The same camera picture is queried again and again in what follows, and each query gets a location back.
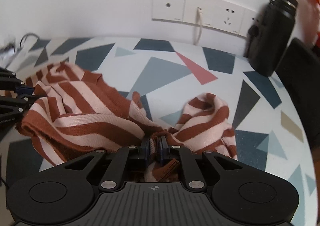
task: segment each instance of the triangle pattern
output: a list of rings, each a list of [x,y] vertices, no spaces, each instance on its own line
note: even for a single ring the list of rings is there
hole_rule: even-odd
[[[124,98],[127,97],[127,95],[129,94],[129,92],[123,92],[123,91],[118,91],[119,94],[121,94]]]
[[[283,88],[284,87],[284,85],[280,82],[280,81],[278,81],[277,79],[275,79],[275,78],[271,78],[275,83],[276,83],[276,85],[279,87],[279,88]]]
[[[123,56],[129,56],[129,55],[134,55],[134,54],[136,54],[136,53],[132,52],[130,50],[127,50],[127,49],[117,47],[115,57],[123,57]]]
[[[274,109],[280,105],[281,99],[269,78],[260,75],[256,71],[244,72],[244,74],[255,85],[255,87],[257,87]]]
[[[28,56],[19,66],[19,70],[25,68],[26,66],[29,66],[31,64],[33,64],[34,62],[36,62],[36,60],[38,59],[37,56]]]
[[[287,156],[273,131],[260,143],[257,149],[287,159]]]
[[[303,143],[303,134],[301,128],[283,111],[281,111],[281,126],[291,134],[295,135],[296,138]]]
[[[205,70],[203,67],[191,61],[189,58],[181,55],[178,52],[176,53],[181,58],[181,60],[185,63],[185,65],[191,70],[191,72],[194,74],[194,76],[200,82],[200,84],[204,85],[206,83],[209,83],[218,79],[215,75],[211,74],[208,70]]]
[[[47,54],[47,50],[44,48],[35,63],[35,67],[47,61],[48,61],[48,54]]]
[[[51,55],[63,55],[69,50],[83,44],[91,38],[71,38],[62,43]]]
[[[244,164],[265,171],[267,153],[257,147],[263,142],[268,134],[235,130],[238,160]]]
[[[79,50],[76,56],[76,64],[89,71],[97,70],[114,44],[115,43]]]
[[[141,39],[134,49],[174,52],[169,41],[157,39]]]
[[[277,136],[275,135],[275,133],[273,131],[269,134],[268,152],[273,155],[276,155],[278,157],[287,159],[287,156],[285,155],[285,152],[284,152]]]
[[[143,106],[144,110],[146,111],[147,118],[152,121],[152,117],[151,117],[151,112],[150,112],[147,96],[146,95],[141,96],[140,97],[140,101],[142,103],[142,106]]]
[[[19,179],[38,173],[43,158],[35,151],[31,139],[11,142],[8,150],[6,182],[9,186]]]
[[[167,124],[170,124],[172,127],[174,127],[177,124],[178,120],[180,119],[181,114],[182,114],[182,110],[179,110],[175,113],[170,113],[166,116],[160,117],[159,119],[163,120]]]
[[[299,205],[298,208],[291,220],[293,225],[304,225],[305,223],[305,201],[304,201],[304,191],[303,191],[303,182],[302,182],[302,173],[301,167],[295,169],[288,181],[296,188],[299,194]]]
[[[240,125],[259,99],[260,96],[243,80],[235,117],[232,122],[233,128],[237,128]]]
[[[316,181],[306,174],[307,185],[309,189],[309,194],[311,195],[316,188]]]
[[[203,48],[203,53],[210,70],[228,74],[233,73],[235,55],[210,48]]]
[[[132,99],[132,93],[135,91],[142,96],[189,74],[191,71],[185,65],[151,57],[134,83],[127,99]]]
[[[49,42],[50,40],[38,39],[29,51],[44,48]]]
[[[267,136],[257,147],[257,149],[262,150],[266,153],[268,153],[269,148],[269,136]]]

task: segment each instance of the crosshair mark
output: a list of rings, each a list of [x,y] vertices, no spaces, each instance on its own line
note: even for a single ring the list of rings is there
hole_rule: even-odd
[[[157,185],[153,185],[153,186],[151,186],[151,187],[149,187],[149,188],[151,188],[153,191],[155,191],[155,190],[158,190],[158,189],[161,188],[161,187],[159,187],[159,186],[157,186]]]

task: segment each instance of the black cable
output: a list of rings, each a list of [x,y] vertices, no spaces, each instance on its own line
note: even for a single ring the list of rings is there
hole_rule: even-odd
[[[22,39],[20,40],[20,49],[21,49],[21,44],[22,44],[23,39],[24,39],[24,41],[26,41],[26,39],[27,39],[29,36],[34,36],[34,37],[36,37],[37,39],[40,39],[40,37],[39,37],[37,34],[35,34],[35,33],[32,33],[32,32],[27,33],[27,34],[23,35]]]

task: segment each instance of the electrical socket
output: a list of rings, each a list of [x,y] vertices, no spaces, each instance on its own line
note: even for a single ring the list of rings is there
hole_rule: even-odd
[[[182,21],[185,0],[152,0],[152,19]]]
[[[197,21],[197,10],[202,10],[202,25],[212,27],[212,9],[214,0],[186,0],[183,14],[183,22],[199,24]]]
[[[244,7],[223,0],[214,0],[212,27],[239,34]]]
[[[248,30],[256,21],[259,22],[259,18],[260,16],[258,16],[258,13],[256,11],[245,9],[239,35],[247,37]]]

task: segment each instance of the pink triangle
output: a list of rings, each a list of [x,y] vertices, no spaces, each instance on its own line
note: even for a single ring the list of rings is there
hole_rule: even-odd
[[[176,53],[181,58],[181,60],[185,63],[187,68],[189,68],[190,71],[194,74],[194,76],[200,82],[200,84],[204,85],[206,83],[209,83],[218,79],[215,75],[211,74],[208,70],[205,70],[203,67],[191,61],[189,58],[181,55],[178,52]]]

